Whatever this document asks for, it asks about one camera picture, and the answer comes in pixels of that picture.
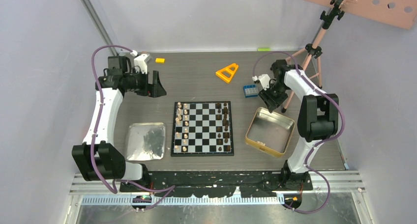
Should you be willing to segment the dark chess piece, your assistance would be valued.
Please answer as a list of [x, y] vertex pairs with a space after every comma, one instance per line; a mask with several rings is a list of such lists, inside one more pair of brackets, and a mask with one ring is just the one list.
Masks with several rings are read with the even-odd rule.
[[228, 116], [226, 114], [223, 115], [222, 124], [223, 126], [228, 125]]

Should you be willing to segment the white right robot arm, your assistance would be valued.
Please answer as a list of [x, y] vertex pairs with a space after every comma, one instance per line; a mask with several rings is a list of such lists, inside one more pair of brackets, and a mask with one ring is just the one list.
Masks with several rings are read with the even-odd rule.
[[336, 94], [321, 91], [305, 74], [298, 64], [287, 65], [277, 60], [271, 65], [274, 77], [268, 74], [253, 75], [252, 80], [260, 84], [260, 98], [270, 113], [287, 98], [287, 90], [300, 99], [298, 115], [298, 143], [292, 155], [284, 163], [279, 181], [287, 190], [293, 190], [300, 182], [307, 180], [311, 159], [320, 148], [320, 143], [328, 141], [338, 130], [339, 98]]

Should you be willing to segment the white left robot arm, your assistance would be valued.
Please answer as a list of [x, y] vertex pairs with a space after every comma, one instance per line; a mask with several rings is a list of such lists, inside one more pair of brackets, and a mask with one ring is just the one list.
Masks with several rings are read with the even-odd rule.
[[96, 100], [91, 124], [82, 144], [72, 148], [72, 157], [86, 181], [132, 180], [140, 192], [151, 184], [142, 164], [126, 161], [114, 144], [116, 117], [127, 92], [157, 98], [165, 96], [158, 71], [148, 71], [150, 54], [133, 51], [128, 56], [111, 56], [108, 68], [96, 79]]

